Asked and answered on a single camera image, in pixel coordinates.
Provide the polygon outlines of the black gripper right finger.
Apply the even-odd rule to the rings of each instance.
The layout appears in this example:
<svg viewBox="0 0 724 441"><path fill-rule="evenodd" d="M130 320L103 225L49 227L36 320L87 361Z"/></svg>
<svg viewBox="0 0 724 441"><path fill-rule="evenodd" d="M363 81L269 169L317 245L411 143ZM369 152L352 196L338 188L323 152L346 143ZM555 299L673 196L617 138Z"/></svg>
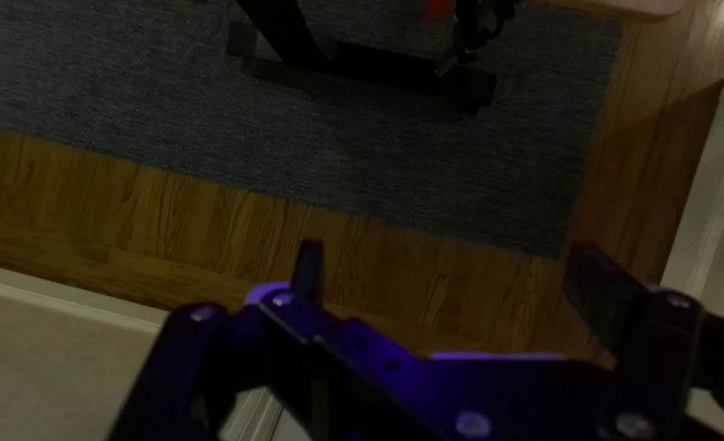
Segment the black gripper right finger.
<svg viewBox="0 0 724 441"><path fill-rule="evenodd" d="M724 408L724 315L585 242L566 255L563 297L616 361L599 414L605 441L724 441L686 414L691 389Z"/></svg>

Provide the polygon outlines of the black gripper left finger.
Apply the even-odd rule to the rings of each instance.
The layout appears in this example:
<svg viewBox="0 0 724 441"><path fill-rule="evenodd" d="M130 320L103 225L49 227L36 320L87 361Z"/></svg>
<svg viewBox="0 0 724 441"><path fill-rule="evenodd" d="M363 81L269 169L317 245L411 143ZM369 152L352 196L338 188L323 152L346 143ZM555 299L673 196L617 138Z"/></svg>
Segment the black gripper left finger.
<svg viewBox="0 0 724 441"><path fill-rule="evenodd" d="M379 385L379 336L322 305L323 245L304 239L291 277L250 303L171 310L138 372L109 441L219 441L243 391L265 386L311 441L417 441L427 425Z"/></svg>

